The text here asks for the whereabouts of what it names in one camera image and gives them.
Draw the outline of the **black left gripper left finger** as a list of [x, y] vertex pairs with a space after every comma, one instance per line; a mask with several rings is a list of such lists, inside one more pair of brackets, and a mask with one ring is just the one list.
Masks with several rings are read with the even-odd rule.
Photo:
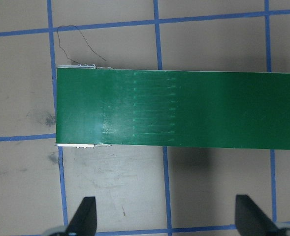
[[97, 207], [95, 197], [84, 197], [68, 224], [66, 236], [94, 236], [97, 231]]

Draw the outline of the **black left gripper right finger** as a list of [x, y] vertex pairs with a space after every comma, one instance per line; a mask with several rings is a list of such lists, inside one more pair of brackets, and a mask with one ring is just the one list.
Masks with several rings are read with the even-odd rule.
[[235, 196], [235, 227], [241, 236], [276, 236], [278, 227], [248, 196]]

